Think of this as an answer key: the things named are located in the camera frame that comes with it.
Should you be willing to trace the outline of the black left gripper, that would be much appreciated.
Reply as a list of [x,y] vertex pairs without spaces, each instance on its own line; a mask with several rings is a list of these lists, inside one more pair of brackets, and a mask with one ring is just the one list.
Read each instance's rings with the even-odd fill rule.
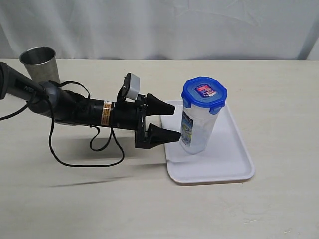
[[163,129],[151,123],[148,130],[146,130],[146,116],[173,115],[175,111],[174,105],[156,98],[151,93],[147,93],[147,96],[138,94],[135,106],[137,107],[135,148],[151,149],[162,144],[178,142],[180,140],[180,132]]

